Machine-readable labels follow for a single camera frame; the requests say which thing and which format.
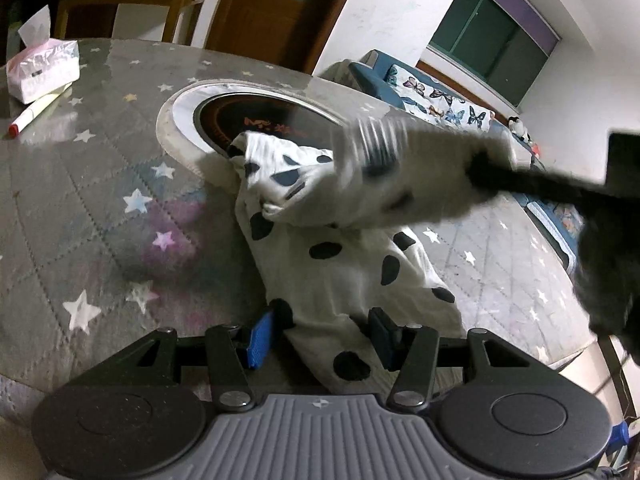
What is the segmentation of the white red marker pen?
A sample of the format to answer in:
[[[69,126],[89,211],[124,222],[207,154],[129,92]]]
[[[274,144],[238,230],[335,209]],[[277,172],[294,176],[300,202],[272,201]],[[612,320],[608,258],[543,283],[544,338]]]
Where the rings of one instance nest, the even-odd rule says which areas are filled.
[[[32,104],[29,104],[21,114],[11,122],[8,128],[8,137],[10,139],[17,138],[20,133],[29,126],[47,107],[49,107],[55,100],[57,100],[62,94],[70,88],[72,83],[64,84],[61,88],[58,88],[39,99],[36,99]]]

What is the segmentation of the pink tissue pack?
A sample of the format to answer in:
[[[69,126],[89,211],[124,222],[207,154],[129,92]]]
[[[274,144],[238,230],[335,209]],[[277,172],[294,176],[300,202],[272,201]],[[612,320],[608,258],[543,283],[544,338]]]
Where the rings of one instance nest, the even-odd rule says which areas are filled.
[[[25,47],[6,64],[6,80],[9,94],[25,105],[80,77],[78,42],[52,38],[50,31],[48,6],[17,31]]]

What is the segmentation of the blue corner sofa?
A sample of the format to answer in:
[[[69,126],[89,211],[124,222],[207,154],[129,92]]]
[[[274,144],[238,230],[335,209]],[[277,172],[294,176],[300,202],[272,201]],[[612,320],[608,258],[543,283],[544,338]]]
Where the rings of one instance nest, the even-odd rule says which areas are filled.
[[[538,172],[546,170],[533,142],[508,127],[488,105],[470,94],[455,92],[422,70],[381,51],[372,50],[360,61],[335,63],[321,76],[434,125],[503,136],[511,142],[518,165]],[[577,237],[582,228],[582,217],[575,207],[523,192],[515,192],[513,196],[551,243],[565,271],[573,272],[577,263]]]

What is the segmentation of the green framed window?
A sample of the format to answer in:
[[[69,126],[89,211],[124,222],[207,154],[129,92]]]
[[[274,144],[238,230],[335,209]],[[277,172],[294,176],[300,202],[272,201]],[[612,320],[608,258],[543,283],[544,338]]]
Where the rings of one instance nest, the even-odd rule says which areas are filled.
[[[559,41],[526,0],[454,0],[430,46],[518,106]]]

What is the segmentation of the butterfly print blanket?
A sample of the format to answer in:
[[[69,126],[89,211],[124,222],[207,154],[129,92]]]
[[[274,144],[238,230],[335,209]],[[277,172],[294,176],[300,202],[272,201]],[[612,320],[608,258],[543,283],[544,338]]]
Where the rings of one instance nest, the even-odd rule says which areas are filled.
[[[494,118],[491,110],[424,84],[397,64],[390,66],[385,81],[409,114],[430,124],[478,132],[490,129]]]

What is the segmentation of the round induction cooktop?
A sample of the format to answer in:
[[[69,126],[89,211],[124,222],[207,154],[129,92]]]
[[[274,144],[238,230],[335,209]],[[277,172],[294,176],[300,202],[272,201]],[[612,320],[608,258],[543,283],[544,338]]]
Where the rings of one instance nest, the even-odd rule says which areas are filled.
[[[156,138],[179,165],[213,185],[234,188],[228,162],[232,141],[262,132],[313,148],[329,148],[344,119],[311,99],[285,89],[236,79],[190,84],[160,108]]]

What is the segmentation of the grey star tablecloth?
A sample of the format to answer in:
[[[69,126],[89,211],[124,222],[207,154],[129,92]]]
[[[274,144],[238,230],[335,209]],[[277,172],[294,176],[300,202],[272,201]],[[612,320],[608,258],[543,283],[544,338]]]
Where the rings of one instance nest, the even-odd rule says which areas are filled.
[[[460,237],[449,237],[451,255],[434,269],[463,334],[439,334],[427,409],[392,411],[390,392],[335,394],[267,300],[235,217],[238,182],[206,182],[156,138],[163,104],[209,79],[301,94],[343,118],[339,129],[410,115],[228,54],[138,40],[78,47],[78,81],[1,142],[1,414],[29,424],[49,478],[593,477],[608,413],[535,359],[518,322],[471,326],[449,281],[463,266]],[[511,285],[533,273],[530,225],[498,240],[491,221],[515,209],[501,197],[465,215],[466,240]],[[266,313],[270,350],[248,375],[256,404],[221,410],[205,332]]]

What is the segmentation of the white polka dot garment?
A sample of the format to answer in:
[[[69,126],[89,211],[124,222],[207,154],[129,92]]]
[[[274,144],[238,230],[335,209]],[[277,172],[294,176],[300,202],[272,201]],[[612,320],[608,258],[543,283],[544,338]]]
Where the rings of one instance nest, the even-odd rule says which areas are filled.
[[[488,201],[466,174],[478,156],[514,165],[503,134],[406,115],[360,119],[335,130],[328,148],[244,131],[198,166],[210,182],[238,182],[235,217],[267,300],[314,377],[335,394],[386,394],[396,376],[364,334],[372,309],[463,334],[454,295],[413,229]]]

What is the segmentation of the brown wooden door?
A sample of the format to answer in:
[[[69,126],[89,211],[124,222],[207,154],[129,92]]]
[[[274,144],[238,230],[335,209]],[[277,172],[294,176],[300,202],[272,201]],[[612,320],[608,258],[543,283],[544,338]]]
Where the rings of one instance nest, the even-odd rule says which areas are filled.
[[[205,47],[310,74],[347,0],[218,0]]]

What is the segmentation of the black white plush toy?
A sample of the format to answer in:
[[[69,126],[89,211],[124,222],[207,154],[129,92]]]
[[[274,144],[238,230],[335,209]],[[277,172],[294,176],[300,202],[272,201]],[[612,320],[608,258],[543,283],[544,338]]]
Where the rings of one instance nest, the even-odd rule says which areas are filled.
[[[526,125],[524,125],[524,122],[522,122],[521,118],[519,118],[518,116],[511,116],[508,119],[508,128],[510,129],[511,133],[514,134],[514,136],[517,136],[521,141],[527,144],[532,142]]]

